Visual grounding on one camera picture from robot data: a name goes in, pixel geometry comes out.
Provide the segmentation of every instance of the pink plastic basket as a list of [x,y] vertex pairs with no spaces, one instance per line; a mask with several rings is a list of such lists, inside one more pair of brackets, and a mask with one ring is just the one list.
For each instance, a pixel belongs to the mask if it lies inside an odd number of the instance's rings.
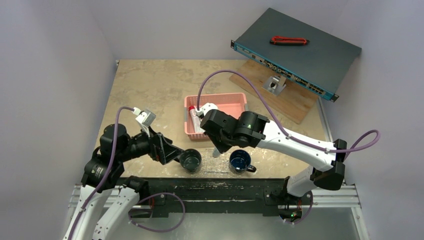
[[[196,106],[198,100],[197,95],[186,96],[184,98],[184,132],[188,135],[190,140],[206,140],[209,139],[203,133],[195,133],[195,127],[193,126],[192,118],[189,115],[188,108],[190,106]],[[246,95],[242,92],[238,93],[221,93],[221,94],[205,94],[200,96],[200,107],[205,103],[213,103],[218,106],[220,111],[233,116],[238,119],[242,112],[248,110],[248,102],[246,101]]]

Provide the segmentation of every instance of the small container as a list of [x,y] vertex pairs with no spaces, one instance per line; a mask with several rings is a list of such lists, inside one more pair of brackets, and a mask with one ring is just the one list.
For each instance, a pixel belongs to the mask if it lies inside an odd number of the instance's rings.
[[193,122],[194,132],[202,134],[204,130],[200,127],[200,118],[196,114],[195,106],[189,106],[188,112],[190,113],[191,121]]
[[[184,132],[190,140],[209,140],[209,137],[204,133],[196,133],[193,125],[193,120],[190,117],[188,107],[197,105],[198,96],[186,96],[184,99]],[[238,119],[242,112],[248,111],[248,103],[246,95],[242,92],[237,93],[221,93],[221,94],[202,94],[200,96],[199,107],[206,103],[212,103],[218,106],[220,111]]]
[[179,164],[189,173],[195,173],[201,168],[202,155],[196,149],[189,148],[179,156]]
[[242,174],[244,172],[256,172],[256,167],[251,165],[252,159],[245,150],[235,150],[229,156],[229,168],[233,173]]

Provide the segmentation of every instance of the metal bracket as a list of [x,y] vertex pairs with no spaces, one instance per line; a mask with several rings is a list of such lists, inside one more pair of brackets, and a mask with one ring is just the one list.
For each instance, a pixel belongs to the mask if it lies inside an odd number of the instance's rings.
[[262,88],[266,89],[268,92],[278,96],[283,89],[286,87],[286,78],[280,76],[270,76],[268,80],[262,85]]

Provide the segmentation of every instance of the wooden tabletop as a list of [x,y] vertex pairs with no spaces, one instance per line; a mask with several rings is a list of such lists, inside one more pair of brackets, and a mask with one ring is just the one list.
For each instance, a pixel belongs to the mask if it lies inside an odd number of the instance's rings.
[[[156,114],[151,127],[161,132],[173,144],[182,149],[197,149],[202,155],[201,170],[190,174],[178,162],[161,165],[149,156],[142,156],[124,163],[123,177],[169,177],[169,178],[285,178],[293,176],[307,167],[307,164],[285,154],[260,148],[245,148],[250,153],[255,173],[233,174],[228,161],[232,151],[218,158],[212,157],[213,144],[210,141],[191,141],[184,133],[184,98],[198,93],[201,82],[211,73],[222,70],[237,70],[245,60],[120,60],[110,91],[109,100],[100,126],[96,146],[103,129],[115,121],[119,107],[149,109]],[[204,94],[245,93],[250,111],[271,118],[262,102],[229,80],[230,73],[214,76],[203,89]],[[296,124],[274,110],[282,125],[292,131],[311,138],[325,141],[325,132],[317,104],[309,111],[301,124]],[[125,125],[130,136],[140,132],[135,116],[123,111],[119,123]]]

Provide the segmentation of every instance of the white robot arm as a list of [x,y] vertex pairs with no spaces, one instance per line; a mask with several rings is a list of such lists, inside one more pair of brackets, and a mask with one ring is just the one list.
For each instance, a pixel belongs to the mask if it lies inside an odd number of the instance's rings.
[[[321,141],[288,129],[285,129],[288,132],[288,136],[285,136],[274,121],[251,111],[243,112],[239,119],[217,109],[210,109],[203,113],[204,118],[200,127],[205,130],[205,134],[215,145],[214,153],[224,153],[232,146],[263,148],[286,154],[309,164],[307,169],[288,179],[286,190],[294,197],[301,197],[317,187],[327,190],[340,189],[345,174],[343,165],[345,154],[333,153],[330,150],[346,149],[345,141]],[[327,151],[298,143],[291,137],[322,147]]]

